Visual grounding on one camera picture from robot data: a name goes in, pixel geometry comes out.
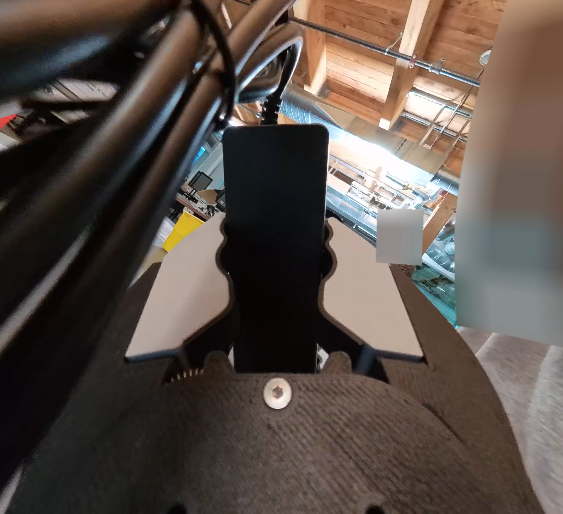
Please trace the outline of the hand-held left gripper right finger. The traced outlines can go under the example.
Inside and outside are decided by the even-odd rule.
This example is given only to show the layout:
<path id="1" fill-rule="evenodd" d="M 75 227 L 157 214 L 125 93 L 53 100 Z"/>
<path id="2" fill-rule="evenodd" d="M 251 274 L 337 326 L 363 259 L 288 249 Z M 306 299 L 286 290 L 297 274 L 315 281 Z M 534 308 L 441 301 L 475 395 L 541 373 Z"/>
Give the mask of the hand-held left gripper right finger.
<path id="1" fill-rule="evenodd" d="M 390 266 L 378 262 L 376 247 L 337 218 L 325 225 L 331 264 L 319 288 L 321 314 L 378 356 L 422 361 L 423 349 Z"/>

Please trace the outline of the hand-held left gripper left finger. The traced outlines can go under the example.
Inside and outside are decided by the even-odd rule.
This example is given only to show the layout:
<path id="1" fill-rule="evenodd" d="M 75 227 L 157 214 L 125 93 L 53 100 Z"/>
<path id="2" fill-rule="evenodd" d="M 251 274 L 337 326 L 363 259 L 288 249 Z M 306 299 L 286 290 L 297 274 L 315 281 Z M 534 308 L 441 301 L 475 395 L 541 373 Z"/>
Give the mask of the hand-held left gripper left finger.
<path id="1" fill-rule="evenodd" d="M 125 352 L 130 361 L 189 355 L 234 344 L 232 279 L 220 256 L 225 214 L 216 214 L 165 256 Z"/>

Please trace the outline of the black USB hub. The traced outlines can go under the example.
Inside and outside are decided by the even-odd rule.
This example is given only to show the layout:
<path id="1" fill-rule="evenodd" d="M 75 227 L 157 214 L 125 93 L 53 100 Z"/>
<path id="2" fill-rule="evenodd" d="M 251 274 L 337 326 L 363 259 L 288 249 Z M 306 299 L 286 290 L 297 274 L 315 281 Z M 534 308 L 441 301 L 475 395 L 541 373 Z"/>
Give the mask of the black USB hub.
<path id="1" fill-rule="evenodd" d="M 222 147 L 226 248 L 240 317 L 235 367 L 312 374 L 328 131 L 320 124 L 232 127 Z"/>

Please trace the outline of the yellow plastic bin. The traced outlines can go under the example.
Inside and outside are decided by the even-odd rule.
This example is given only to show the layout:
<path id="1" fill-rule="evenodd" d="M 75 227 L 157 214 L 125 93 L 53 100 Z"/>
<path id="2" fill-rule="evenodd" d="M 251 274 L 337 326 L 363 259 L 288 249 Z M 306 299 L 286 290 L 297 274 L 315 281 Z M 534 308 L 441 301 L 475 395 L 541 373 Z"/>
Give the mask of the yellow plastic bin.
<path id="1" fill-rule="evenodd" d="M 204 221 L 184 210 L 163 243 L 163 249 L 169 253 L 184 237 L 191 234 L 202 224 L 204 224 Z"/>

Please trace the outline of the person's grey sweatshirt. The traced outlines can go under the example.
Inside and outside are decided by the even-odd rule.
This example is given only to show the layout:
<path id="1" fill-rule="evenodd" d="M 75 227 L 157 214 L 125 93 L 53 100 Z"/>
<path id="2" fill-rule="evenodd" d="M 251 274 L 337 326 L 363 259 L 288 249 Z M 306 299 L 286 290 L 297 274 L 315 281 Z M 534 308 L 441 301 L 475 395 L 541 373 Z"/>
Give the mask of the person's grey sweatshirt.
<path id="1" fill-rule="evenodd" d="M 459 327 L 491 380 L 545 513 L 562 513 L 562 347 Z"/>

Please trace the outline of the black ceiling pipe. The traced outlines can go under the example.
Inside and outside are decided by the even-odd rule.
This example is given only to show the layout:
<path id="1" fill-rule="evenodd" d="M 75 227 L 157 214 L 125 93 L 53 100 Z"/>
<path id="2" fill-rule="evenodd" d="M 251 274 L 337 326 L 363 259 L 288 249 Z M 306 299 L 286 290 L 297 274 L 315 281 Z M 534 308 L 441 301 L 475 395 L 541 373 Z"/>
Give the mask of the black ceiling pipe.
<path id="1" fill-rule="evenodd" d="M 356 46 L 360 46 L 371 52 L 393 58 L 394 60 L 401 60 L 407 64 L 407 67 L 409 69 L 412 69 L 414 67 L 421 68 L 429 72 L 430 74 L 444 76 L 448 79 L 458 81 L 473 88 L 479 88 L 481 85 L 479 79 L 447 69 L 440 62 L 430 63 L 425 60 L 420 60 L 416 55 L 409 56 L 405 53 L 400 53 L 399 51 L 394 50 L 391 46 L 383 47 L 380 45 L 372 44 L 369 41 L 347 35 L 343 32 L 336 31 L 313 22 L 309 22 L 304 19 L 289 16 L 289 20 L 298 23 L 302 27 L 315 30 L 317 32 L 323 33 L 336 39 L 343 40 Z"/>

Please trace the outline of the silver ventilation duct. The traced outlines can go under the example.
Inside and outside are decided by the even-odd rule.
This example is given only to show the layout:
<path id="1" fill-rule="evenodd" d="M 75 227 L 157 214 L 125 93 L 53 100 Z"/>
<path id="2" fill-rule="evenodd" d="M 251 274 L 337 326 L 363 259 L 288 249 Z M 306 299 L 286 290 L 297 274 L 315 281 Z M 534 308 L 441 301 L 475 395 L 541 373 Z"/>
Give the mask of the silver ventilation duct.
<path id="1" fill-rule="evenodd" d="M 373 144 L 387 144 L 390 133 L 362 116 L 335 107 L 296 84 L 289 84 L 282 94 L 280 113 L 300 124 L 322 124 L 330 138 L 342 141 L 354 136 Z"/>

